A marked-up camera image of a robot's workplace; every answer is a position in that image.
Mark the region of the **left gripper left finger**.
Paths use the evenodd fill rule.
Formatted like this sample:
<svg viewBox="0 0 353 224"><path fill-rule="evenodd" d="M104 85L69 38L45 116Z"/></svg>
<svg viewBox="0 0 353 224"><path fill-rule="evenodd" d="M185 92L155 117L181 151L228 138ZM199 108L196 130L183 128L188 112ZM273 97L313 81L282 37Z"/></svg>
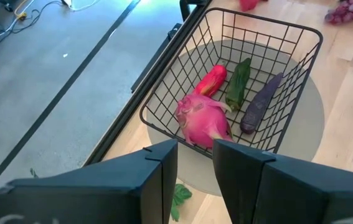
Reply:
<svg viewBox="0 0 353 224"><path fill-rule="evenodd" d="M174 139L52 177L0 188L0 223L168 223L177 176Z"/></svg>

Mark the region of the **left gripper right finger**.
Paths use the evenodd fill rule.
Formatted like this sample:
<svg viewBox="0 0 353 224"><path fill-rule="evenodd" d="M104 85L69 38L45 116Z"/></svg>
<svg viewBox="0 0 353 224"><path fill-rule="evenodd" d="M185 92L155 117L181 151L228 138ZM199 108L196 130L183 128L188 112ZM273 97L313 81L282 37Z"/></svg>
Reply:
<svg viewBox="0 0 353 224"><path fill-rule="evenodd" d="M232 223L353 223L353 172L215 140Z"/></svg>

